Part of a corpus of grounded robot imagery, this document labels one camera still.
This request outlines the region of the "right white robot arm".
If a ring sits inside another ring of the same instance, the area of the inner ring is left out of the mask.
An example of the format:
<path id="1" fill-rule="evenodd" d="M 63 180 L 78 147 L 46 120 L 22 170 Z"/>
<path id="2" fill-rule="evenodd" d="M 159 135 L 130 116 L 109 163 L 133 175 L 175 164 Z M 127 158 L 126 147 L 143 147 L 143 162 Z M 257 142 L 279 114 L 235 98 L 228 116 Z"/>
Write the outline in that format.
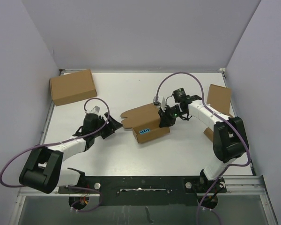
<path id="1" fill-rule="evenodd" d="M 197 118 L 213 132 L 214 157 L 201 171 L 199 186 L 210 191 L 216 185 L 215 180 L 233 162 L 248 149 L 244 123 L 239 117 L 230 117 L 203 103 L 198 95 L 187 95 L 183 88 L 172 93 L 175 105 L 167 105 L 163 97 L 156 96 L 153 104 L 159 107 L 160 128 L 172 127 L 177 118 L 189 120 Z"/>

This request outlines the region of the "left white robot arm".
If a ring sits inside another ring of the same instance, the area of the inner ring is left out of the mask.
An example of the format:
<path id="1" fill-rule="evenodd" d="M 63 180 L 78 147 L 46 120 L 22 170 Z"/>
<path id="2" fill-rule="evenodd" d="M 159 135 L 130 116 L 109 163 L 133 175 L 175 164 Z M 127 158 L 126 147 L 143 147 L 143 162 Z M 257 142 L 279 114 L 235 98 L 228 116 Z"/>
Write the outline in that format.
<path id="1" fill-rule="evenodd" d="M 70 141 L 31 151 L 20 173 L 20 184 L 46 194 L 62 186 L 69 186 L 76 193 L 83 191 L 86 187 L 86 181 L 82 178 L 85 173 L 73 168 L 63 169 L 62 163 L 90 149 L 97 137 L 105 139 L 122 127 L 108 113 L 87 113 L 83 125 L 70 137 Z"/>

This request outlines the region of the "blue plastic rack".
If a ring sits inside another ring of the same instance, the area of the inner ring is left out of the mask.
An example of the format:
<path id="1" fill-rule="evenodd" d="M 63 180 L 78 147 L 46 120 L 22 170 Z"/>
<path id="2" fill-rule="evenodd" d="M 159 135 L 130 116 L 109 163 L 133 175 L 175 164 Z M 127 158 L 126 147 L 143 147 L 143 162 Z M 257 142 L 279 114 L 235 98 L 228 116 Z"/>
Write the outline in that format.
<path id="1" fill-rule="evenodd" d="M 149 132 L 150 132 L 150 129 L 149 129 L 149 128 L 146 128 L 146 129 L 140 130 L 140 131 L 139 131 L 139 134 L 140 134 L 140 135 L 143 135 L 143 134 L 147 134 L 147 133 L 149 133 Z"/>

